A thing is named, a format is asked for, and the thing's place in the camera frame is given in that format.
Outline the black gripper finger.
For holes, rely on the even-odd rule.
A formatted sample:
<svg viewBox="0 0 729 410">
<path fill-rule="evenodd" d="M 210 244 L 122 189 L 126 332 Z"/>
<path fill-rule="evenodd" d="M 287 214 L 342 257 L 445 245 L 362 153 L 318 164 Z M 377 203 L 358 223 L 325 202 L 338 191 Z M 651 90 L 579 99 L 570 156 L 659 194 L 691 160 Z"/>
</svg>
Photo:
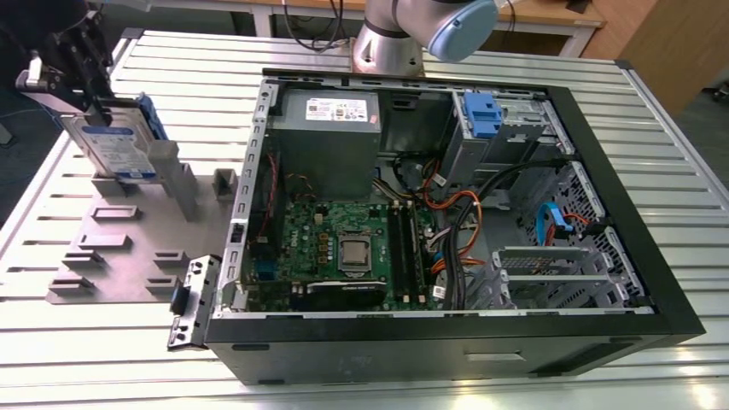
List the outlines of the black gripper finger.
<svg viewBox="0 0 729 410">
<path fill-rule="evenodd" d="M 111 57 L 95 25 L 77 25 L 55 35 L 50 66 L 66 90 L 66 102 L 91 126 L 109 126 L 111 115 L 102 102 L 113 99 L 106 68 Z"/>
</svg>

